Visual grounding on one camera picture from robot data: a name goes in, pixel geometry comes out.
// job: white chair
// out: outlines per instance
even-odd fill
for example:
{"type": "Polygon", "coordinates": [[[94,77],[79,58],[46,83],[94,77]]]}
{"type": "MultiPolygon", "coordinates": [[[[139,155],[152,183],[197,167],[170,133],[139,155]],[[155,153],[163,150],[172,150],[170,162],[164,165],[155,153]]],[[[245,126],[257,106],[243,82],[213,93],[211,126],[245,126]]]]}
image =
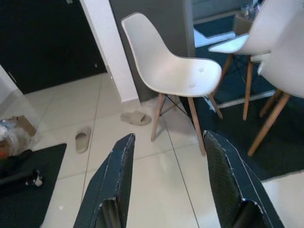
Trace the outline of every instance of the white chair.
{"type": "MultiPolygon", "coordinates": [[[[223,67],[221,80],[227,73],[234,54],[238,55],[260,55],[269,53],[280,37],[286,25],[295,16],[296,13],[303,9],[303,0],[265,0],[261,10],[256,16],[249,34],[244,34],[209,48],[211,52],[229,53],[229,57],[223,67]]],[[[243,119],[246,120],[253,64],[248,59],[245,103],[243,119]]]]}
{"type": "Polygon", "coordinates": [[[208,96],[217,114],[222,118],[211,92],[219,83],[220,65],[209,59],[178,57],[164,44],[154,25],[141,13],[134,13],[122,20],[138,73],[151,90],[159,93],[151,141],[155,139],[164,95],[188,98],[199,147],[205,154],[199,121],[193,97],[208,96]]]}
{"type": "Polygon", "coordinates": [[[278,88],[261,110],[260,116],[264,116],[273,102],[282,96],[250,147],[249,156],[254,154],[290,95],[304,98],[304,11],[292,19],[259,68],[260,75],[278,88]]]}

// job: beige slide sandal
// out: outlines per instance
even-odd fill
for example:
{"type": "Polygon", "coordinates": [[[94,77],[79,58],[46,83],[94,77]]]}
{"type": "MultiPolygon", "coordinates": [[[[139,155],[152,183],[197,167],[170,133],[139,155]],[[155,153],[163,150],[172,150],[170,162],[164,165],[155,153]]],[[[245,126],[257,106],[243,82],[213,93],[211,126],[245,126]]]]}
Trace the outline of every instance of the beige slide sandal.
{"type": "Polygon", "coordinates": [[[84,153],[87,150],[87,148],[89,147],[90,136],[90,127],[84,127],[80,131],[78,131],[75,137],[77,153],[84,153]]]}
{"type": "Polygon", "coordinates": [[[151,122],[152,118],[145,113],[134,111],[132,113],[123,113],[120,119],[132,125],[144,126],[151,122]]]}

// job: chair seat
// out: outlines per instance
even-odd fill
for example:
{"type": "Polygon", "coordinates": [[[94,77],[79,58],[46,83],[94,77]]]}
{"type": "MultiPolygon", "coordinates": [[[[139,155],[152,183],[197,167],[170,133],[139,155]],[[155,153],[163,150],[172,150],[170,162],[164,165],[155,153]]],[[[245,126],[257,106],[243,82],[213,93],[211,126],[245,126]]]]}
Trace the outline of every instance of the chair seat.
{"type": "Polygon", "coordinates": [[[248,34],[244,34],[242,36],[236,37],[235,39],[213,45],[209,48],[209,51],[218,52],[218,53],[242,54],[242,53],[238,53],[238,51],[241,50],[247,39],[248,39],[248,34]]]}
{"type": "Polygon", "coordinates": [[[154,72],[146,85],[159,93],[185,97],[209,95],[221,76],[220,65],[209,59],[171,56],[166,64],[154,72]]]}

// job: white tile floor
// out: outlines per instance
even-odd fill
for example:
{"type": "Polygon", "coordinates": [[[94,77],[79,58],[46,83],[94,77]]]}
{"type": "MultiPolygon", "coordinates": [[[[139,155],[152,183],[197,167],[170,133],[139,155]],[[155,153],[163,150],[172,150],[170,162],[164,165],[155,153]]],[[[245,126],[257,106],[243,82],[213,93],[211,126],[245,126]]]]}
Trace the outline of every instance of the white tile floor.
{"type": "MultiPolygon", "coordinates": [[[[153,117],[156,100],[138,109],[153,117]]],[[[206,157],[198,148],[190,120],[170,110],[160,119],[157,138],[150,141],[152,123],[137,127],[120,121],[123,110],[108,74],[97,75],[19,97],[1,116],[24,114],[36,127],[40,149],[67,143],[44,228],[73,226],[81,199],[96,169],[114,143],[136,134],[129,228],[218,228],[206,157]],[[75,135],[92,127],[88,150],[75,151],[75,135]]],[[[304,224],[304,173],[264,183],[285,227],[304,224]]]]}

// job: black mat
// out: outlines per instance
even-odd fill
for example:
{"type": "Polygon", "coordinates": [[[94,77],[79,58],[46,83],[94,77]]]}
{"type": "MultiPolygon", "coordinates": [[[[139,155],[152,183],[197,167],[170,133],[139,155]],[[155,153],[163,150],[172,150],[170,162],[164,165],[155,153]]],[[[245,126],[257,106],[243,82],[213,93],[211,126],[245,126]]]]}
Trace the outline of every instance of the black mat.
{"type": "Polygon", "coordinates": [[[48,209],[67,145],[61,144],[33,152],[18,169],[39,169],[45,178],[39,188],[28,188],[0,196],[1,228],[39,228],[48,209]]]}
{"type": "MultiPolygon", "coordinates": [[[[207,36],[211,36],[231,31],[232,23],[233,20],[228,17],[197,25],[196,29],[203,34],[207,32],[207,36]]],[[[224,65],[227,58],[226,54],[208,52],[208,46],[197,48],[196,56],[214,59],[221,66],[224,65]]],[[[245,83],[242,77],[246,79],[247,57],[237,56],[237,59],[239,70],[234,63],[231,64],[215,97],[219,104],[242,98],[245,95],[245,83]]],[[[257,66],[255,66],[251,94],[270,89],[273,87],[262,76],[257,75],[257,66]]],[[[181,100],[190,115],[186,99],[181,100]]],[[[260,179],[270,179],[304,169],[303,99],[292,98],[288,102],[275,125],[251,158],[247,156],[247,151],[267,118],[265,116],[261,119],[258,116],[266,99],[249,103],[246,121],[242,119],[243,104],[221,109],[224,120],[220,120],[202,98],[195,98],[194,102],[201,130],[212,130],[226,137],[238,149],[243,160],[260,179]]]]}

